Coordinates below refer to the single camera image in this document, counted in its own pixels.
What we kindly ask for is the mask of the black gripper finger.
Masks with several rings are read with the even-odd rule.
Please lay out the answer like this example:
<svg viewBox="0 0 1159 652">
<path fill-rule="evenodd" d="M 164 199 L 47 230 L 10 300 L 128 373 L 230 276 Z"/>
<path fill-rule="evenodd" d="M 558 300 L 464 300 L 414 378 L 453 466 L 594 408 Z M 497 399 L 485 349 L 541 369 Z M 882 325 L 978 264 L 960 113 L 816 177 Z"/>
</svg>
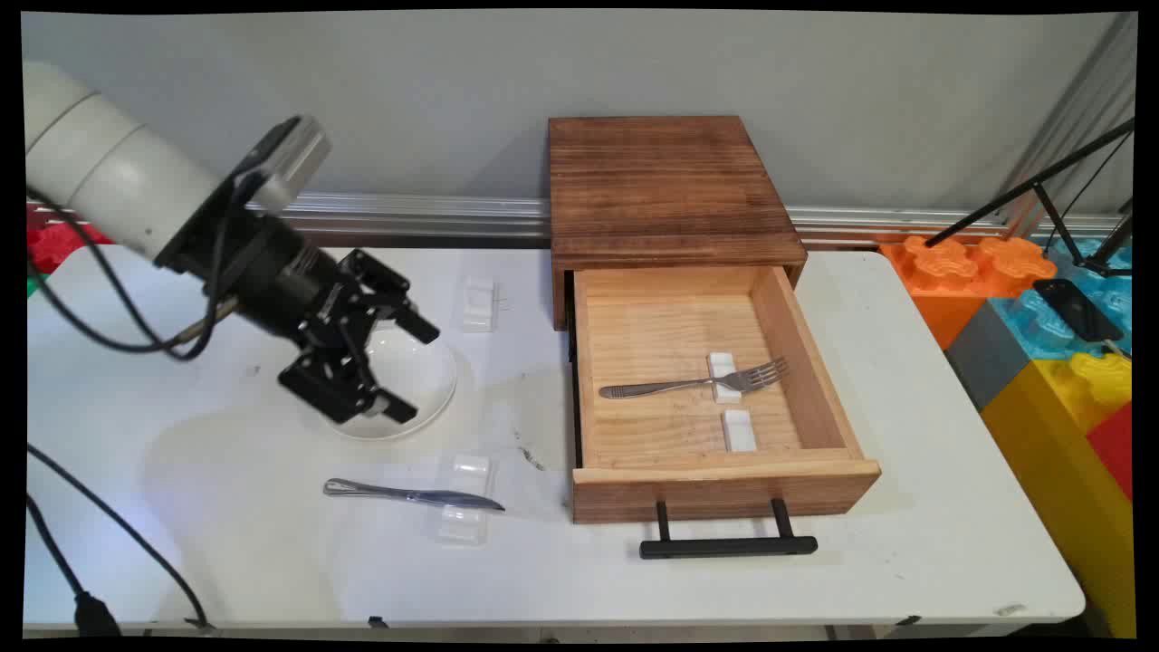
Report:
<svg viewBox="0 0 1159 652">
<path fill-rule="evenodd" d="M 352 249 L 340 261 L 340 271 L 350 280 L 347 303 L 352 309 L 360 309 L 377 321 L 393 321 L 422 345 L 430 345 L 439 337 L 438 327 L 427 321 L 410 301 L 410 281 L 377 257 Z"/>
<path fill-rule="evenodd" d="M 398 424 L 417 417 L 416 406 L 378 383 L 365 351 L 305 347 L 277 379 L 336 425 L 358 416 L 384 416 Z"/>
</svg>

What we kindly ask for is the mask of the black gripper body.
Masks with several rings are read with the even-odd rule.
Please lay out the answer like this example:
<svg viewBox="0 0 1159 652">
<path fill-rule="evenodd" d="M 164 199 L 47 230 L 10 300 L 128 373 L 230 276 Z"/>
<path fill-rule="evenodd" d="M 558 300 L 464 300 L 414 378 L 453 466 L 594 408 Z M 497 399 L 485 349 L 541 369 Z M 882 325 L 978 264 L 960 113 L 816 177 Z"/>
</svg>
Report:
<svg viewBox="0 0 1159 652">
<path fill-rule="evenodd" d="M 227 300 L 236 313 L 297 347 L 363 347 L 365 312 L 347 303 L 338 261 L 279 217 L 254 212 L 255 177 L 219 183 L 156 255 L 156 265 L 201 278 L 206 317 Z"/>
</svg>

